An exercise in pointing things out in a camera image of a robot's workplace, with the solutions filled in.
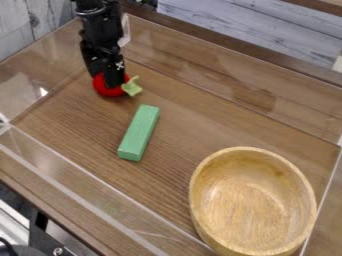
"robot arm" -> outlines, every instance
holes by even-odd
[[[80,49],[95,89],[104,96],[120,96],[129,78],[117,44],[123,37],[119,2],[76,0],[76,14],[83,23]]]

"small green piece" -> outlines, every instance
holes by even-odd
[[[119,146],[117,156],[121,159],[136,162],[140,161],[159,114],[160,109],[157,107],[148,105],[141,105],[139,107]]]
[[[136,84],[136,81],[139,80],[139,76],[135,76],[131,78],[127,84],[121,85],[123,91],[133,97],[137,93],[143,91],[143,88]]]

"green block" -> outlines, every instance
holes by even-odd
[[[156,107],[148,105],[139,107],[119,146],[117,156],[121,159],[140,161],[159,118],[159,113],[160,110]]]

